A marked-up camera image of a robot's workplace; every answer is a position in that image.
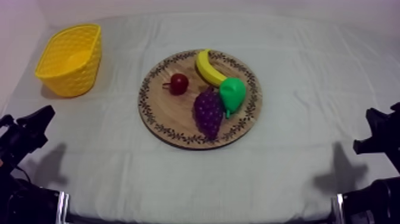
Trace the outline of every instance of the table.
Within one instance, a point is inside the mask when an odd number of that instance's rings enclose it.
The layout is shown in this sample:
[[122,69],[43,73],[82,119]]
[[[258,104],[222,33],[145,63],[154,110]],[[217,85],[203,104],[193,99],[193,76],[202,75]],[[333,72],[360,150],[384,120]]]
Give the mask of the table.
[[[400,99],[397,40],[362,30],[262,14],[141,14],[95,21],[103,56],[95,86],[62,99],[33,73],[39,41],[6,112],[51,104],[49,142],[21,163],[34,183],[71,194],[71,211],[104,220],[283,222],[330,212],[329,198],[396,176],[384,155],[355,155],[370,136],[365,110]],[[142,79],[171,54],[198,48],[246,63],[263,92],[260,118],[214,151],[154,137],[137,108]]]

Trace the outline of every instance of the wooden plate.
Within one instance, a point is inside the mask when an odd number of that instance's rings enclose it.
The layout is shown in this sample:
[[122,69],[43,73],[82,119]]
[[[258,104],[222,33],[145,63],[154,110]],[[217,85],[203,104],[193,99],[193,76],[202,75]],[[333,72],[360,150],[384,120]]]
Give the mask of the wooden plate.
[[[216,140],[208,140],[196,127],[193,119],[195,98],[209,84],[197,71],[197,53],[191,50],[174,54],[158,63],[146,76],[139,92],[139,112],[147,128],[161,140],[186,149],[208,150],[234,142],[247,133],[260,115],[262,94],[257,78],[238,59],[219,51],[210,51],[210,63],[227,77],[238,77],[246,85],[246,98],[237,113],[223,119]],[[163,89],[175,73],[183,73],[189,79],[189,87],[183,95],[171,95]]]

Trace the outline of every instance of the plastic basket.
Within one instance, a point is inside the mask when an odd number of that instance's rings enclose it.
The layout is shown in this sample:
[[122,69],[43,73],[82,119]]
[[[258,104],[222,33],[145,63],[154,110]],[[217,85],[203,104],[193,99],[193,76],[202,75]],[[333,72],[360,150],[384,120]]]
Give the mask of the plastic basket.
[[100,59],[100,26],[80,24],[50,39],[35,75],[57,95],[76,97],[95,83]]

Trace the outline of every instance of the toy banana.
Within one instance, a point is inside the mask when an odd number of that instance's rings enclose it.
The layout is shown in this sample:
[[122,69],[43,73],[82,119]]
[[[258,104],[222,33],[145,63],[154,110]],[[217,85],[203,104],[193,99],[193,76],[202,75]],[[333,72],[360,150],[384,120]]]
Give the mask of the toy banana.
[[219,87],[221,83],[226,79],[222,73],[217,71],[208,61],[208,52],[210,49],[205,49],[197,55],[196,65],[203,78],[212,84],[213,86]]

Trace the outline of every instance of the red apple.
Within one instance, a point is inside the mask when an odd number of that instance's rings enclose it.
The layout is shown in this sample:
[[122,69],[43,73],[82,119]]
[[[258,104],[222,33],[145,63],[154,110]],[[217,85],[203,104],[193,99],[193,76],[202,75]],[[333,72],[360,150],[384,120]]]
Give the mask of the red apple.
[[172,95],[181,95],[186,92],[189,86],[189,79],[184,74],[173,74],[170,83],[164,83],[163,86],[170,86]]

